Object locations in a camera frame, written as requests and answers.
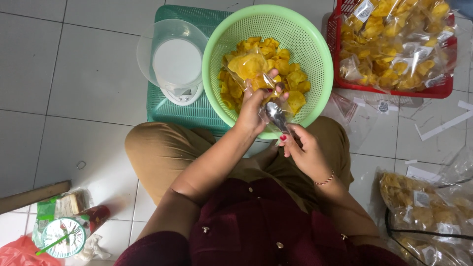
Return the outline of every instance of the brown pants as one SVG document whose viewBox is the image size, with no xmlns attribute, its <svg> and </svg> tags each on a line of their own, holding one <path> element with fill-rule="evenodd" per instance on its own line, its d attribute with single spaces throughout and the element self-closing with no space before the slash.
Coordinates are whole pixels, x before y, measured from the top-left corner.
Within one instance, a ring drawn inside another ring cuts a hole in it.
<svg viewBox="0 0 473 266">
<path fill-rule="evenodd" d="M 324 116 L 317 118 L 307 130 L 317 137 L 328 164 L 348 189 L 353 177 L 350 172 L 350 143 L 345 130 Z M 172 123 L 149 122 L 128 133 L 125 150 L 138 179 L 157 205 L 179 173 L 215 142 L 212 134 L 204 129 L 189 130 Z M 312 180 L 297 168 L 292 158 L 284 157 L 282 149 L 264 171 L 248 169 L 243 174 L 235 169 L 231 177 L 248 182 L 263 177 L 274 178 L 301 209 L 317 209 Z"/>
</svg>

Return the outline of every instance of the woman's right hand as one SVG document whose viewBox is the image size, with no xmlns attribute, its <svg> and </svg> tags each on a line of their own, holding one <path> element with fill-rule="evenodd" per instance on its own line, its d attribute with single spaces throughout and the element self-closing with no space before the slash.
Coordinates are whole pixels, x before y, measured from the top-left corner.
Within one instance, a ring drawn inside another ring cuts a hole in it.
<svg viewBox="0 0 473 266">
<path fill-rule="evenodd" d="M 284 146 L 284 156 L 292 156 L 297 167 L 314 182 L 322 183 L 331 175 L 332 170 L 325 161 L 317 138 L 298 124 L 288 124 L 295 139 L 289 134 L 281 135 L 280 146 Z"/>
</svg>

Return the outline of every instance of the green straw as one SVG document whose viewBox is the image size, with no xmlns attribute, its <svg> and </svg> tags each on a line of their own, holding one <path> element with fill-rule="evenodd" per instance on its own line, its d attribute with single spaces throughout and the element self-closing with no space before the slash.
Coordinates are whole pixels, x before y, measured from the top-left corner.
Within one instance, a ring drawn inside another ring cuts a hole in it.
<svg viewBox="0 0 473 266">
<path fill-rule="evenodd" d="M 54 243 L 52 243 L 51 245 L 45 247 L 44 249 L 36 252 L 36 255 L 39 256 L 40 254 L 43 254 L 44 252 L 46 252 L 48 249 L 52 248 L 54 245 L 56 245 L 57 243 L 63 241 L 64 239 L 66 239 L 68 236 L 70 236 L 71 234 L 75 234 L 79 232 L 79 228 L 77 229 L 74 229 L 72 230 L 70 233 L 67 233 L 66 235 L 64 235 L 63 237 L 61 237 L 60 239 L 56 240 Z"/>
</svg>

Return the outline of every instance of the green plastic colander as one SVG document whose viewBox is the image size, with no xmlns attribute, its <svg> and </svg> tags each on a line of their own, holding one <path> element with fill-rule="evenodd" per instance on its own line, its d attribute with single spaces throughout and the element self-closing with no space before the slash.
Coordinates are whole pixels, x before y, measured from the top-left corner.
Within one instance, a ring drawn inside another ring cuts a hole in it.
<svg viewBox="0 0 473 266">
<path fill-rule="evenodd" d="M 320 115 L 330 97 L 332 57 L 317 28 L 299 13 L 281 6 L 256 5 L 241 9 L 215 29 L 202 60 L 202 79 L 210 104 L 225 123 L 229 126 L 235 124 L 238 114 L 222 102 L 217 76 L 222 67 L 222 56 L 235 50 L 241 40 L 253 36 L 272 37 L 279 41 L 281 48 L 287 48 L 291 53 L 289 63 L 300 63 L 301 70 L 308 75 L 312 86 L 305 94 L 307 104 L 292 120 L 307 127 Z M 258 137 L 277 139 L 279 135 L 266 128 Z"/>
</svg>

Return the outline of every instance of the red plastic bag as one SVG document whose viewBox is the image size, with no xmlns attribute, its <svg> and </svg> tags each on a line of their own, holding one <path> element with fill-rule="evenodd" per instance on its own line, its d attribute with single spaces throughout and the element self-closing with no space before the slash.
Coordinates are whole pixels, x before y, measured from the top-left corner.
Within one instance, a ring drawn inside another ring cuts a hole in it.
<svg viewBox="0 0 473 266">
<path fill-rule="evenodd" d="M 39 256 L 33 241 L 22 236 L 0 248 L 0 266 L 62 266 L 62 263 L 47 253 Z"/>
</svg>

